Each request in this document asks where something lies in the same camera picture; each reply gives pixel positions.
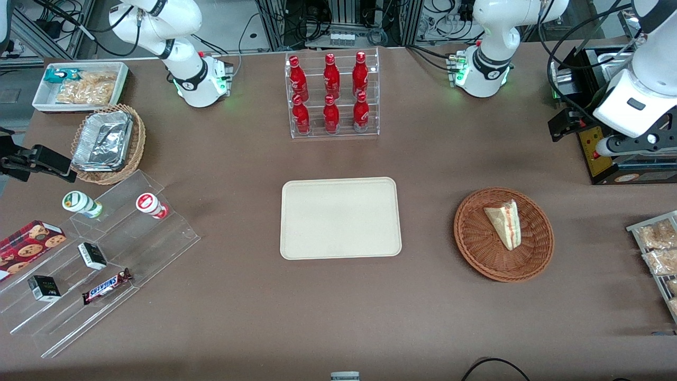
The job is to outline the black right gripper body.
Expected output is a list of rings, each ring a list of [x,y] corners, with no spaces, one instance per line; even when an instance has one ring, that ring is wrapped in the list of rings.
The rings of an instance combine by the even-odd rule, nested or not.
[[[13,139],[1,139],[1,172],[15,180],[29,180],[32,166],[32,155],[35,155],[35,146],[27,149],[18,146]]]

